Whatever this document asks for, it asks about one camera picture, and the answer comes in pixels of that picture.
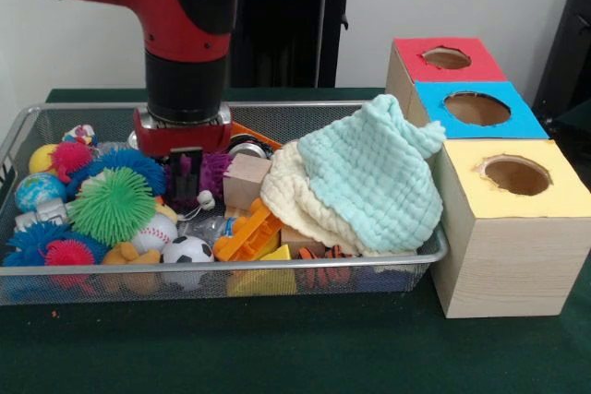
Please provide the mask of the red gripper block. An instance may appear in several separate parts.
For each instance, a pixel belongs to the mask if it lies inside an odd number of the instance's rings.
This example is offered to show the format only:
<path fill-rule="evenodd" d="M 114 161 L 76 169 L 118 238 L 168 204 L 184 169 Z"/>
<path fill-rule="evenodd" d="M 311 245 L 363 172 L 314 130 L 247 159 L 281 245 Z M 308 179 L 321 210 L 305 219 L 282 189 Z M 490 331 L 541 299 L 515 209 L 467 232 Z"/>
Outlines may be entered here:
<path fill-rule="evenodd" d="M 210 121 L 173 125 L 155 119 L 146 106 L 136 108 L 133 113 L 134 130 L 139 150 L 144 155 L 171 155 L 172 189 L 174 198 L 185 197 L 182 152 L 202 149 L 215 152 L 227 149 L 232 130 L 230 108 L 222 105 L 217 116 Z M 195 198 L 199 193 L 201 152 L 189 152 L 190 168 L 187 174 L 187 197 Z"/>

